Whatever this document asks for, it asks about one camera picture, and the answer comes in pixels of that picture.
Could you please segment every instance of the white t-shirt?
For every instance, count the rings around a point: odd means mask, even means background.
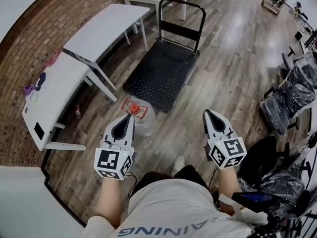
[[[210,192],[184,179],[149,184],[135,193],[118,229],[99,216],[89,219],[82,238],[245,238],[251,228],[219,212]]]

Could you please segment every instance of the wooden floor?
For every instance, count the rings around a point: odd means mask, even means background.
[[[188,0],[201,5],[207,13],[199,50],[197,67],[168,113],[158,113],[154,133],[149,137],[136,136],[134,147],[136,162],[131,171],[140,179],[148,171],[170,173],[177,155],[184,155],[209,182],[214,164],[206,161],[203,146],[207,142],[202,115],[211,108],[230,121],[249,148],[270,131],[259,109],[259,101],[273,82],[281,82],[276,66],[281,63],[281,53],[292,46],[301,55],[300,45],[294,35],[299,25],[284,6],[280,15],[261,7],[262,0]],[[200,11],[187,8],[186,21],[180,20],[181,6],[168,6],[163,11],[166,20],[197,29]],[[158,36],[153,15],[146,21],[148,44]],[[192,45],[171,34],[166,37]],[[129,96],[122,84],[145,54],[142,35],[132,36],[131,46],[124,44],[106,64],[106,73],[118,90],[116,104],[94,87],[80,93],[78,104],[82,119],[77,122],[74,111],[69,115],[66,129],[59,141],[85,144],[85,152],[52,151],[47,170],[50,184],[60,198],[83,221],[92,215],[101,178],[93,169],[95,148],[99,146],[106,125],[121,114],[120,107]],[[279,138],[279,148],[290,141],[291,145],[303,138],[308,129],[308,111],[301,116],[301,128],[290,129]],[[123,182],[124,212],[128,205],[127,192],[133,178]]]

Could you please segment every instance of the plastic water bottle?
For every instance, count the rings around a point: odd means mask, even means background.
[[[141,136],[152,134],[156,116],[150,103],[132,96],[125,100],[122,110],[134,116],[135,133]]]

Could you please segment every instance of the purple object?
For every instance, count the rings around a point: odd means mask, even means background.
[[[23,88],[23,93],[25,96],[28,96],[33,90],[35,90],[35,85],[26,85]]]

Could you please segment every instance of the small bottle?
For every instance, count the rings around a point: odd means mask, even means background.
[[[76,113],[77,119],[80,119],[80,118],[81,118],[81,114],[80,114],[79,105],[76,105],[76,107],[75,107],[75,113]]]

